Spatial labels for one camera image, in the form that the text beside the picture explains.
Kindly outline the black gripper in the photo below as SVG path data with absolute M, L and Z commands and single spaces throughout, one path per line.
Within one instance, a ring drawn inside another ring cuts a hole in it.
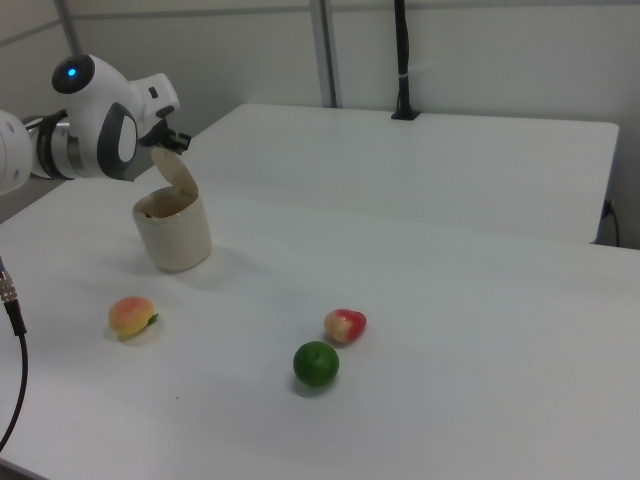
M 160 145 L 174 153 L 187 151 L 192 137 L 173 131 L 166 119 L 174 111 L 174 106 L 167 106 L 146 117 L 139 128 L 138 143 L 144 147 Z

